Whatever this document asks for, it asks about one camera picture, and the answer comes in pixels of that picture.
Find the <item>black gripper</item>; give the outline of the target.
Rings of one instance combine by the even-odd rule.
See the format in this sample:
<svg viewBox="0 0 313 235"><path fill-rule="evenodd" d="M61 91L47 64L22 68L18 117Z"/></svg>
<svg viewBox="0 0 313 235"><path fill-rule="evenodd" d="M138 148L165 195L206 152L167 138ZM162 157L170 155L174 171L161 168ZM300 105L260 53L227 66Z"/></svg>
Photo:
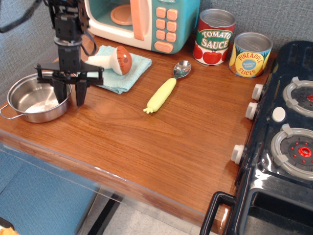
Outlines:
<svg viewBox="0 0 313 235"><path fill-rule="evenodd" d="M55 39L54 42L58 48L59 61L37 64L37 81L52 84L58 103L67 97L66 84L75 84L76 105L82 106L89 84L103 83L104 69L82 61L82 39L71 42Z"/></svg>

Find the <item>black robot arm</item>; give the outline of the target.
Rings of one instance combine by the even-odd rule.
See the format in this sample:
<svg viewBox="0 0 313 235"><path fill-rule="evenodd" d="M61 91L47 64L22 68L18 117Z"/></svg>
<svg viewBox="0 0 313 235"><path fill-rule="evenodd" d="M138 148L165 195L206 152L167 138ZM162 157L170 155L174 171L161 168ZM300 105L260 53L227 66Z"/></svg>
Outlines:
<svg viewBox="0 0 313 235"><path fill-rule="evenodd" d="M82 61L83 35L89 36L89 17L82 0L49 0L47 2L52 26L55 30L54 43L58 48L58 62L38 64L37 81L50 84L58 102L67 98L66 85L75 85L76 104L82 106L87 88L103 83L104 69Z"/></svg>

